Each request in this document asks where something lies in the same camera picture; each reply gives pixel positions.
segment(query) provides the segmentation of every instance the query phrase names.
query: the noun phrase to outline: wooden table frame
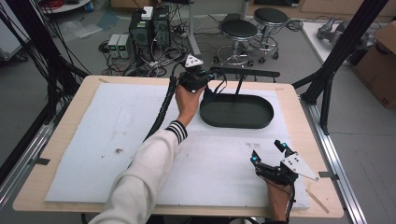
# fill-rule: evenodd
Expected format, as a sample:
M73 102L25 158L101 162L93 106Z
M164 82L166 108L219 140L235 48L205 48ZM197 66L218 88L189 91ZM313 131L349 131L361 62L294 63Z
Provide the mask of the wooden table frame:
M149 77L86 77L41 154L41 158L50 160L49 164L37 164L34 167L13 204L15 210L80 213L98 213L102 211L103 203L50 203L45 202L44 199L55 177L64 151L72 140L97 88L101 83L107 82L137 85L167 85L169 80L167 78ZM218 84L219 81L214 80L209 83L209 86L213 89ZM237 82L229 81L227 85L230 88L236 88ZM289 131L290 141L294 147L293 150L299 152L316 174L327 171L296 91L290 84L244 82L242 88L275 91ZM318 182L305 177L303 179L311 207L307 210L292 210L290 214L292 217L341 217L344 215L338 195L330 178L321 178ZM269 217L270 215L269 208L173 205L157 205L153 213L163 215L229 217Z

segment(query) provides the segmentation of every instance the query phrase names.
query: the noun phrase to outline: gray floor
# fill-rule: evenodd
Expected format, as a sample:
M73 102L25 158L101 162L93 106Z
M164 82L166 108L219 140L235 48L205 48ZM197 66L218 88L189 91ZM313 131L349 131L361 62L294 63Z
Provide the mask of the gray floor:
M99 8L93 13L76 10L64 13L58 19L70 21L84 18L82 23L88 25L99 22L104 13ZM209 19L196 19L196 24L198 26ZM119 20L116 26L87 39L67 42L67 46L93 74L100 74L106 68L106 60L97 47L108 40L111 34L127 32L128 26L127 20ZM217 25L207 22L205 27ZM216 29L201 32L215 33ZM219 35L198 35L196 39L206 69L212 66L216 48L228 41ZM277 82L283 83L293 83L319 69L321 63L302 32L283 29L276 39L281 46L279 59L270 58L264 64L256 61L254 69L278 71L281 77ZM256 59L259 54L252 52ZM271 78L259 77L259 81L268 82ZM305 90L306 87L302 87L297 92ZM0 93L3 96L0 101L2 164L46 103L46 83L31 61L1 63ZM384 108L356 78L351 67L342 66L339 69L333 82L329 131L368 223L396 222L396 175L393 172L396 159L395 118L396 110ZM80 223L79 214L14 211L12 202L19 187L0 211L0 223ZM184 217L167 219L169 223L182 223L185 220ZM293 217L291 223L349 223L349 219L347 215L337 219Z

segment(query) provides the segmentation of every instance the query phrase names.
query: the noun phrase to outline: stool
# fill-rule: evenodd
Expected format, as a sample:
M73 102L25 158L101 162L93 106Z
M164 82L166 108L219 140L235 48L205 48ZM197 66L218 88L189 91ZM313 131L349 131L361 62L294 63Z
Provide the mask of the stool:
M274 29L282 27L286 24L288 21L288 16L278 9L262 7L254 11L253 18L256 22L263 25L262 33L259 34L261 36L260 43L258 45L250 44L259 50L264 51L264 56L259 59L259 63L265 62L266 54L271 50L275 51L273 58L277 59L279 57L279 48L276 40L271 37L271 34Z
M249 66L253 66L254 62L251 60L248 51L239 47L239 42L249 41L253 38L257 34L256 26L248 21L227 20L221 24L220 31L224 36L231 38L233 44L219 48L214 57L214 63L222 60L221 66L224 63L231 65L247 63ZM225 53L224 49L231 49L231 53Z

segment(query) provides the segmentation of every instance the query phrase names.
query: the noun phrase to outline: black cable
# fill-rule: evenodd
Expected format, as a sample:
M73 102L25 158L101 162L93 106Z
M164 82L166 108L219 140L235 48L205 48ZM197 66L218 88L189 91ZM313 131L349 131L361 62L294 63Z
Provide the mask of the black cable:
M163 73L157 74L157 77L163 77L166 75L167 71L164 67L159 67L160 70L163 71Z
M88 221L87 221L85 213L81 213L81 223L82 224L88 224Z
M139 4L137 4L137 2L134 0L134 3L137 5L138 8L142 8L141 6L139 6Z
M177 51L179 51L180 54L179 54L177 57L172 57L172 56L171 56L171 53L172 53L172 52L177 52ZM180 49L169 48L169 49L166 49L166 50L164 51L164 55L165 55L166 58L168 58L168 59L170 59L170 60L172 60L172 61L181 61L181 60L184 59L184 56L186 56L186 52L183 52L183 51L180 50Z
M41 8L37 4L32 3L32 5L35 7L36 10L41 11ZM51 14L53 13L52 8L50 8L49 11L47 8L45 8L45 10L47 13L51 13ZM66 50L66 54L69 58L69 62L74 65L72 57L70 56L70 54L72 54L73 57L78 61L78 63L85 69L85 71L87 71L87 73L91 75L92 73L84 66L84 64L73 53L73 51L69 47L67 47L67 45L64 41L64 36L62 35L62 32L61 32L58 22L54 19L50 20L50 22L47 22L47 20L41 15L41 13L40 13L40 16L41 16L41 20L47 24L45 26L46 30L48 31L48 27L49 27L52 30L52 32L55 33L55 35L61 40L61 43L64 46L64 49Z
M110 52L110 49L108 48L108 40L105 40L105 41L103 41L100 45L99 45L99 47L98 47L98 50L99 51L101 51L101 52L103 52L103 53L109 53Z
M382 25L378 21L374 21L374 23L376 23L378 25L378 28L373 28L373 27L370 27L370 28L372 28L372 29L382 29Z
M178 65L182 63L177 63L175 64L174 68L172 69L172 74L169 77L169 86L168 90L165 95L165 99L163 100L163 104L161 106L160 112L157 116L157 118L154 121L154 124L152 125L151 129L148 132L148 135L146 136L145 140L148 139L150 136L152 136L155 132L157 132L161 125L163 124L163 120L165 119L166 111L168 110L168 106L170 105L173 95L175 93L176 87L177 87L177 78L175 77L175 70Z
M181 51L188 51L189 48L188 48L187 46L185 46L184 44L182 44L181 42L178 43L178 42L175 40L175 37L176 37L176 35L173 35L173 36L172 36L172 39L173 39L173 41L175 42L177 48L180 49Z
M216 21L216 22L218 22L218 23L222 23L222 21L216 20L213 16L211 16L211 15L209 15L209 14L207 14L207 16L210 17L210 18L212 18L214 21Z
M128 72L128 71L132 68L132 66L133 66L134 63L135 63L135 60L131 60L131 62L129 63L129 65L125 68L124 72L122 73L122 76L123 76L123 77L126 76L126 72Z
M303 22L298 20L291 20L286 23L286 27L293 32L301 31L303 29L303 26Z
M172 20L172 19L175 17L176 12L177 12L178 10L180 10L180 9L181 9L182 7L184 7L184 6L186 6L186 5L181 5L181 7L178 7L178 6L177 6L175 10L171 10L171 11L169 12L169 15L173 14L173 16L171 17L170 20Z
M326 18L327 20L330 19L330 17L327 17L327 16L318 16L318 17L316 17L316 18L314 18L314 19L306 19L305 21L316 21L316 20L319 19L319 18Z
M49 107L47 121L50 121L56 114L56 104L67 105L67 102L71 99L70 95L74 94L79 87L79 84L76 82L76 77L72 75L75 74L80 76L83 72L75 66L70 66L69 63L65 62L59 50L54 45L48 28L43 25L43 22L46 21L44 19L40 20L40 17L37 16L35 3L31 1L9 0L7 0L7 3L22 24L26 33L30 36L32 40L31 45L35 46L35 50L37 51L35 52L33 50L33 46L27 45L19 34L16 32L13 33L20 41L23 48L31 56L40 75L48 82ZM12 24L10 24L9 30L11 33L15 31Z
M181 19L180 8L177 9L177 13L178 13L178 19L180 20L180 23L182 23L183 20Z
M289 199L289 204L288 204L288 209L286 210L286 221L289 223L290 221L290 211L291 208L293 207L293 204L295 203L295 187L294 187L294 183L290 184L291 188L290 188L290 199Z

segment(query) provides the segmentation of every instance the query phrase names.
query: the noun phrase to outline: black tray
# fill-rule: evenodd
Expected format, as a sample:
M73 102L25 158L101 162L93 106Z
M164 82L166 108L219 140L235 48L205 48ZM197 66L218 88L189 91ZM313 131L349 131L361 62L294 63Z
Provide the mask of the black tray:
M260 96L217 94L213 101L200 105L202 120L215 127L261 129L274 118L271 104Z

